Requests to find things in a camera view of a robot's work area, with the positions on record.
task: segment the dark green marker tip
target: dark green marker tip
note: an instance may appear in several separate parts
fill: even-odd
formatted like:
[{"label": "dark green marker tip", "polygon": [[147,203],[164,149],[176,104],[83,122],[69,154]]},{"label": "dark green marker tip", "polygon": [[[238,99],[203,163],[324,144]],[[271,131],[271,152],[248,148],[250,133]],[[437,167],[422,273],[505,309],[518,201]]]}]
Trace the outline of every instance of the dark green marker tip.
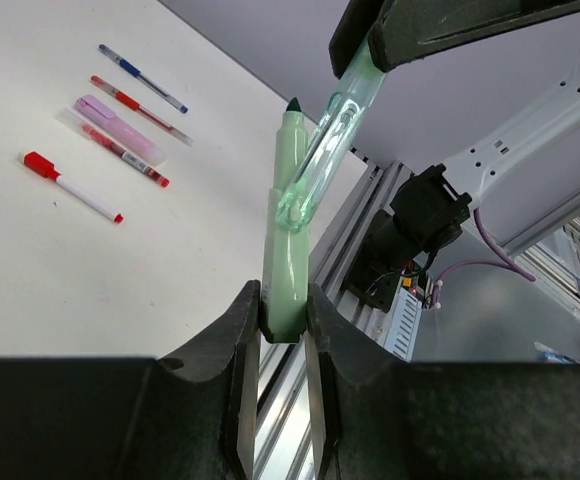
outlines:
[{"label": "dark green marker tip", "polygon": [[286,107],[286,112],[301,112],[301,105],[299,105],[299,100],[297,97],[294,97],[290,100],[290,103]]}]

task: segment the green marker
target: green marker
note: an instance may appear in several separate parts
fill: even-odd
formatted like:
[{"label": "green marker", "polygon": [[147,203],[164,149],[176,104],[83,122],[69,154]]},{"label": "green marker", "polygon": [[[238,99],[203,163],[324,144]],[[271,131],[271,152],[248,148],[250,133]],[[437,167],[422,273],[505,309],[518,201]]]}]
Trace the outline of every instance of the green marker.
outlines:
[{"label": "green marker", "polygon": [[277,131],[274,182],[268,195],[262,281],[265,320],[259,328],[270,343],[296,343],[306,328],[308,231],[293,233],[276,221],[279,200],[306,156],[308,132],[304,121],[299,101],[293,98]]}]

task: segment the white marker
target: white marker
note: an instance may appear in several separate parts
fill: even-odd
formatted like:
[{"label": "white marker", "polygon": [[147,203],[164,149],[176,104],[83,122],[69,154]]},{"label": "white marker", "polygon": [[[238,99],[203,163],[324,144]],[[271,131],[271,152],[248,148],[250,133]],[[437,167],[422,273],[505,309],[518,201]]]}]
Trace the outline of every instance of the white marker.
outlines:
[{"label": "white marker", "polygon": [[58,185],[61,185],[65,190],[73,194],[82,202],[90,205],[97,212],[112,220],[114,223],[121,223],[123,221],[123,216],[119,213],[119,210],[112,208],[104,201],[96,198],[71,180],[65,178],[55,170],[52,162],[39,155],[37,152],[30,152],[24,155],[23,164],[30,170],[37,172],[42,177],[49,178]]}]

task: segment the transparent plastic tube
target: transparent plastic tube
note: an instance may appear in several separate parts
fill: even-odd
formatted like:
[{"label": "transparent plastic tube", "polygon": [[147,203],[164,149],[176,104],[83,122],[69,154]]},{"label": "transparent plastic tube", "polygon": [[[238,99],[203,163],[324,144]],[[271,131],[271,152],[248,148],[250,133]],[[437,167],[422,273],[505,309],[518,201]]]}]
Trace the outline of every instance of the transparent plastic tube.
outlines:
[{"label": "transparent plastic tube", "polygon": [[330,98],[305,160],[279,202],[279,225],[298,232],[310,223],[385,77],[372,63],[364,40]]}]

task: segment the gray wall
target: gray wall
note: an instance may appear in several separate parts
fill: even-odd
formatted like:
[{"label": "gray wall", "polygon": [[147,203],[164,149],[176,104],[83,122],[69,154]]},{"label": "gray wall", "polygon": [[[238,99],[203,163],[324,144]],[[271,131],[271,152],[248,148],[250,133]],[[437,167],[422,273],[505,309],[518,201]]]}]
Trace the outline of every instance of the gray wall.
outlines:
[{"label": "gray wall", "polygon": [[[336,85],[328,42],[347,0],[162,1],[280,95],[298,96],[313,119],[321,116]],[[399,67],[355,145],[376,163],[398,159],[420,172],[503,123],[579,55],[577,14]],[[503,181],[484,203],[484,222],[505,242],[579,191],[580,133]]]},{"label": "gray wall", "polygon": [[[434,274],[466,258],[496,259],[469,233],[444,248]],[[519,275],[493,267],[456,271],[442,308],[424,312],[413,361],[534,361],[534,342],[580,361],[580,321]]]}]

